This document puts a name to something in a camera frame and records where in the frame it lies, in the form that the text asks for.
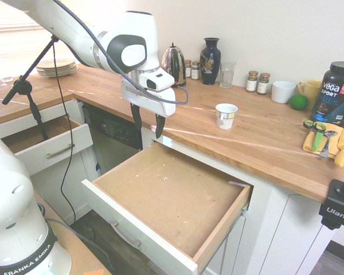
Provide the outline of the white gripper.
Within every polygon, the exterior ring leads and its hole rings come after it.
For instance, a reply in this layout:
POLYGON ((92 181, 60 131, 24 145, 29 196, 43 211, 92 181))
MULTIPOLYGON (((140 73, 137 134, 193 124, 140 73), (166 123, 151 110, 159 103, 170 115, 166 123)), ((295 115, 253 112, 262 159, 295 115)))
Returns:
POLYGON ((159 92, 152 90, 147 91, 158 99, 154 99, 136 89, 125 78, 121 80, 122 98, 131 103, 131 113, 137 130, 141 130, 142 127, 142 119, 140 116, 141 107, 156 114, 155 136, 159 138, 165 126, 165 117, 173 115, 176 110, 176 104, 162 102, 161 99, 175 101, 175 93, 172 88, 167 88, 159 92))

